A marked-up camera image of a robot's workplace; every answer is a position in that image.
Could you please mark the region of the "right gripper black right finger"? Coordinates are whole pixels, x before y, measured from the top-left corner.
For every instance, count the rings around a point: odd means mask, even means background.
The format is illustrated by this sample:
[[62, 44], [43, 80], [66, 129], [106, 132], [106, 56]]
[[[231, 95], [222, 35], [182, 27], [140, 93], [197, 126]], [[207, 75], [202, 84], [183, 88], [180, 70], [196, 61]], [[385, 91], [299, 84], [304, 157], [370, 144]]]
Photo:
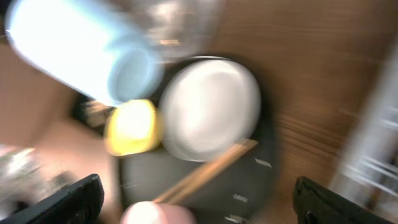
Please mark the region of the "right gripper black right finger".
[[393, 224], [304, 176], [295, 182], [293, 208], [298, 224]]

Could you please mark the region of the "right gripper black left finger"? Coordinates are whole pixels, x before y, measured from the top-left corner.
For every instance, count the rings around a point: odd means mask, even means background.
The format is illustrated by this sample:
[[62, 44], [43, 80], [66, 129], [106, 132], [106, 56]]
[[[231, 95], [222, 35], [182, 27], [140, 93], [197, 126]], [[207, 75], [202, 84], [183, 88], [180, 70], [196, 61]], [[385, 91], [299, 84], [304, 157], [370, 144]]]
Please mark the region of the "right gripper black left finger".
[[95, 224], [100, 222], [103, 203], [100, 176], [90, 174], [1, 220], [1, 224]]

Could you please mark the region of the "pink cup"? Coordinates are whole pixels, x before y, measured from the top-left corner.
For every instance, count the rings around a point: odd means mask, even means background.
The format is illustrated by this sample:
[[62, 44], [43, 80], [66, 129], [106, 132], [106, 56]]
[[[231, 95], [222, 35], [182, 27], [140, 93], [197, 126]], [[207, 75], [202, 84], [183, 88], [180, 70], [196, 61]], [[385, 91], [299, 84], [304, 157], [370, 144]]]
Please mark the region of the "pink cup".
[[120, 224], [196, 224], [192, 212], [178, 205], [138, 202], [126, 209]]

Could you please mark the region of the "yellow bowl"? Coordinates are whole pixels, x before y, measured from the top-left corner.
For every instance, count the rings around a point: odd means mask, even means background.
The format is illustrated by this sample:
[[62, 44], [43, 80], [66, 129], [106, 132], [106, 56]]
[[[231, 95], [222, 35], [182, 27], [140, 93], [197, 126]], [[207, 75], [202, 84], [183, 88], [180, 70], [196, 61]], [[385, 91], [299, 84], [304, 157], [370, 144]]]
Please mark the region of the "yellow bowl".
[[150, 100], [131, 100], [114, 109], [105, 125], [106, 150], [122, 157], [155, 149], [160, 144], [162, 122]]

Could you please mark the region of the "blue cup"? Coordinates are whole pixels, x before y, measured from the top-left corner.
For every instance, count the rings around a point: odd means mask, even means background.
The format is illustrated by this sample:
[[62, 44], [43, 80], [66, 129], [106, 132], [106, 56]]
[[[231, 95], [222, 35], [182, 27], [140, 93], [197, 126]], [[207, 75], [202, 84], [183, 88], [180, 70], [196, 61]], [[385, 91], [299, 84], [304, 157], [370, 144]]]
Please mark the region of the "blue cup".
[[104, 105], [147, 98], [163, 77], [154, 46], [106, 1], [11, 1], [5, 28], [21, 59]]

